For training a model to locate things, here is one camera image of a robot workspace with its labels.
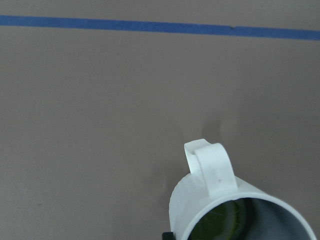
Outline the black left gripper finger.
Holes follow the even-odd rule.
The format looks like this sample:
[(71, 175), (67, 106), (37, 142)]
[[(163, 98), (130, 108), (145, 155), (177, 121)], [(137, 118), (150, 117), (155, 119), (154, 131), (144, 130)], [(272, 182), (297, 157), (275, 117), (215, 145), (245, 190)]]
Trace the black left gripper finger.
[(174, 233), (173, 232), (163, 232), (162, 233), (162, 240), (174, 240)]

